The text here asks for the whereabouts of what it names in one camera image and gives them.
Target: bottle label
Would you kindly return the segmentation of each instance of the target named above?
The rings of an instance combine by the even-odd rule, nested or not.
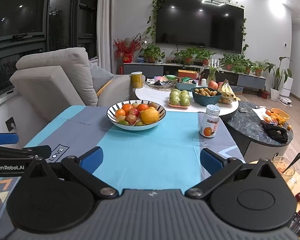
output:
[[[212,120],[209,116],[204,115],[202,122],[200,123],[200,133],[208,138],[215,137],[218,128],[219,119],[217,121]]]

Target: curtain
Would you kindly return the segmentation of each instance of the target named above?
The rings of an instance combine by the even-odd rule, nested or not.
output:
[[[116,0],[98,0],[97,46],[99,66],[116,74],[113,40],[115,39]]]

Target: round marble table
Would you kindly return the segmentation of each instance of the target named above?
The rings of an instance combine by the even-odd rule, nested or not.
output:
[[[191,91],[189,92],[190,106],[187,109],[180,109],[180,108],[174,108],[169,106],[168,105],[169,94],[172,89],[173,88],[166,89],[166,90],[157,90],[144,84],[142,88],[136,89],[136,96],[140,100],[148,100],[151,102],[158,103],[159,105],[163,106],[167,111],[192,112],[192,113],[206,112],[205,106],[201,106],[194,101]],[[231,105],[223,104],[223,103],[217,103],[217,105],[220,107],[220,116],[227,116],[234,113],[237,110],[239,104],[238,101],[236,101],[233,102]]]
[[[250,102],[240,101],[239,108],[245,107],[248,112],[237,111],[234,116],[225,121],[226,127],[247,163],[263,157],[272,160],[275,155],[282,156],[293,139],[292,130],[287,130],[287,143],[280,143],[271,139],[264,131],[261,120],[252,110],[256,106]],[[285,122],[283,126],[286,128],[288,123]]]

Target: wooden floor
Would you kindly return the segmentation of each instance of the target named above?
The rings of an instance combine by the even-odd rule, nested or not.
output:
[[[239,95],[239,98],[242,101],[248,101],[260,106],[266,106],[268,108],[279,108],[290,115],[289,124],[292,126],[294,138],[289,144],[284,157],[292,161],[293,158],[300,152],[300,101],[290,96],[289,99],[292,101],[291,107],[283,105],[279,100],[272,101],[270,99],[263,99],[258,97],[256,94],[244,93],[242,95]],[[300,160],[295,164],[295,168],[300,174]]]

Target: hanging vine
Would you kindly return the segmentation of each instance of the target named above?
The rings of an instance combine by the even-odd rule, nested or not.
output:
[[[236,6],[239,7],[238,2],[233,2],[232,0],[208,0],[211,3],[212,2],[218,2],[218,3],[225,3],[225,4],[229,4],[232,6]],[[150,26],[146,29],[146,33],[144,34],[144,42],[143,45],[147,44],[147,39],[151,38],[151,40],[153,40],[155,38],[155,30],[156,30],[156,26],[157,26],[157,12],[158,10],[161,8],[162,3],[164,2],[164,0],[152,0],[152,16],[149,16],[149,19],[147,21],[147,25],[150,24]],[[243,26],[242,26],[242,33],[243,33],[243,39],[242,41],[245,42],[245,36],[247,35],[246,33],[246,27],[245,27],[245,23],[246,23],[246,18],[243,19]],[[249,47],[248,44],[244,44],[242,45],[242,54],[244,53],[244,51]]]

